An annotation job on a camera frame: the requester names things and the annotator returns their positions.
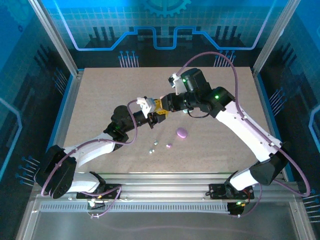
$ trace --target purple play dough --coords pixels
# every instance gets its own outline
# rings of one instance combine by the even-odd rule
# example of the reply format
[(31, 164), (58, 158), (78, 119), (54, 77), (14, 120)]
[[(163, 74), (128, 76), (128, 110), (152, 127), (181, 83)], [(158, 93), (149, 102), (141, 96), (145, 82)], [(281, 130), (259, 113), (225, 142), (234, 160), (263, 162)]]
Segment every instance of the purple play dough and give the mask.
[(177, 130), (176, 130), (176, 134), (182, 138), (182, 139), (185, 139), (187, 136), (188, 136), (188, 132), (187, 130), (185, 130), (184, 128), (182, 127), (179, 127)]

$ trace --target black mounting plate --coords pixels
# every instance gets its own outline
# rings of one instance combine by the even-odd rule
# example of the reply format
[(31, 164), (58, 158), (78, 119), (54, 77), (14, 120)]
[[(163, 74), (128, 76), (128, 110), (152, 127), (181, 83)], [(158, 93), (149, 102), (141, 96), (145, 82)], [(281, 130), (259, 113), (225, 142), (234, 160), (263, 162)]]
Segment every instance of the black mounting plate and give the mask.
[[(250, 199), (255, 198), (252, 186), (246, 187), (244, 191), (250, 193)], [(209, 191), (205, 195), (210, 196), (211, 200), (246, 200), (248, 199), (248, 195), (244, 191), (239, 191), (238, 194), (235, 194), (234, 197), (230, 198), (226, 196), (226, 188), (223, 183), (212, 183), (209, 184)]]
[[(118, 187), (118, 186), (121, 186), (121, 184), (105, 184), (104, 192), (106, 192), (108, 190), (111, 190), (111, 189), (113, 189), (115, 187)], [(115, 190), (115, 191), (110, 192), (109, 194), (103, 195), (99, 199), (101, 199), (101, 200), (104, 200), (104, 199), (115, 199), (116, 196), (117, 196), (117, 193), (118, 193), (118, 190)], [(81, 193), (81, 192), (77, 192), (76, 193), (76, 199), (93, 199), (93, 198), (97, 198), (97, 197), (89, 196), (89, 195), (86, 195), (86, 194)]]

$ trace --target aluminum frame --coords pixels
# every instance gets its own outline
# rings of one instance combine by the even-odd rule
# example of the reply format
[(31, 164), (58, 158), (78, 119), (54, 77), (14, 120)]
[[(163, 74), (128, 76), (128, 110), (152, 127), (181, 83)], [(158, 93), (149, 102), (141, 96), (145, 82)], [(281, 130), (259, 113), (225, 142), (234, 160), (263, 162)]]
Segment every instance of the aluminum frame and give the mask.
[(62, 60), (64, 61), (65, 65), (67, 66), (68, 70), (72, 74), (72, 76), (77, 76), (78, 74), (78, 67), (73, 60), (65, 42), (63, 41), (60, 33), (58, 32), (56, 26), (54, 25), (50, 15), (41, 2), (41, 0), (28, 0), (30, 5), (32, 6), (35, 14), (37, 15), (38, 19), (42, 23), (45, 31), (49, 35), (52, 43), (54, 44), (55, 48), (57, 49), (58, 53), (60, 54)]
[(274, 49), (276, 43), (278, 42), (279, 38), (281, 37), (283, 31), (285, 30), (287, 24), (289, 23), (292, 15), (295, 13), (296, 8), (298, 7), (301, 0), (289, 0), (282, 13), (280, 14), (279, 18), (277, 19), (265, 45), (263, 46), (259, 56), (257, 57), (254, 65), (253, 65), (253, 72), (254, 74), (259, 74), (262, 67), (264, 66), (265, 62), (267, 61), (269, 55), (271, 54), (272, 50)]
[[(209, 190), (208, 184), (223, 183), (229, 175), (229, 173), (124, 173), (102, 174), (101, 176), (108, 183), (122, 184), (123, 192), (120, 200), (117, 201), (118, 204), (139, 203), (146, 206), (149, 203), (189, 203), (193, 206), (200, 206), (203, 204), (214, 205), (230, 202), (229, 200), (210, 200), (210, 197), (206, 196), (206, 192)], [(295, 182), (288, 184), (290, 187), (298, 189)], [(260, 187), (256, 185), (253, 189), (255, 199), (252, 202), (255, 202), (260, 194)], [(292, 192), (276, 183), (272, 183), (270, 186), (262, 186), (262, 190), (261, 202), (263, 203), (290, 203), (293, 220), (300, 239), (315, 239), (301, 198), (296, 197)], [(88, 202), (85, 199), (76, 199), (75, 193), (65, 194), (59, 199), (52, 199), (50, 197), (42, 197), (40, 191), (40, 186), (35, 185), (20, 225), (17, 240), (32, 239), (39, 212), (46, 211), (41, 209), (42, 203), (63, 205)], [(55, 212), (65, 212), (65, 210), (57, 209)]]
[(63, 106), (63, 110), (61, 113), (61, 118), (57, 119), (58, 125), (56, 128), (56, 132), (52, 132), (50, 145), (59, 145), (63, 146), (66, 140), (69, 123), (71, 120), (71, 116), (73, 113), (73, 109), (75, 107), (78, 91), (80, 88), (82, 76), (84, 74), (83, 70), (80, 70), (76, 77), (73, 77), (71, 80), (69, 91), (67, 92), (65, 105)]

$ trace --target gear logo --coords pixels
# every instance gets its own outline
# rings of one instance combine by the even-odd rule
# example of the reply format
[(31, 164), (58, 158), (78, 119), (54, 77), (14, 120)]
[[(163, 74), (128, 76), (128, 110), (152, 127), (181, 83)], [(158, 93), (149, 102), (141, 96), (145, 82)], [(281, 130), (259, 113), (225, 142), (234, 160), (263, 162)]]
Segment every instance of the gear logo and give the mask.
[(31, 7), (28, 0), (0, 0), (0, 5), (6, 6), (7, 11), (20, 25), (25, 23), (31, 14)]
[(186, 10), (186, 5), (191, 4), (191, 0), (141, 0), (141, 3), (150, 14), (166, 18), (169, 15), (173, 17), (174, 14), (180, 14), (182, 9)]

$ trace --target glass panel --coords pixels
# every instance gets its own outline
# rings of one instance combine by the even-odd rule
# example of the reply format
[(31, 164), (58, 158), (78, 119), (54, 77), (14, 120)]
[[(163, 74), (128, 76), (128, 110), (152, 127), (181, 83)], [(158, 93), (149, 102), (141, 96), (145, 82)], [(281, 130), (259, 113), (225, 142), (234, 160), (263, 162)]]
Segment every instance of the glass panel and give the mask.
[[(283, 141), (319, 194), (320, 168), (320, 8), (317, 0), (301, 1), (261, 73)], [(306, 200), (311, 221), (319, 222), (317, 198)]]
[(32, 240), (43, 240), (44, 236), (46, 240), (105, 239), (106, 236), (139, 240), (300, 239), (290, 206), (283, 203), (262, 202), (249, 217), (239, 219), (203, 212), (114, 212), (111, 215), (100, 217), (97, 224), (85, 212), (41, 211)]
[(182, 66), (204, 51), (253, 66), (286, 2), (43, 0), (79, 68)]
[(27, 0), (0, 1), (0, 235), (15, 239), (69, 78)]

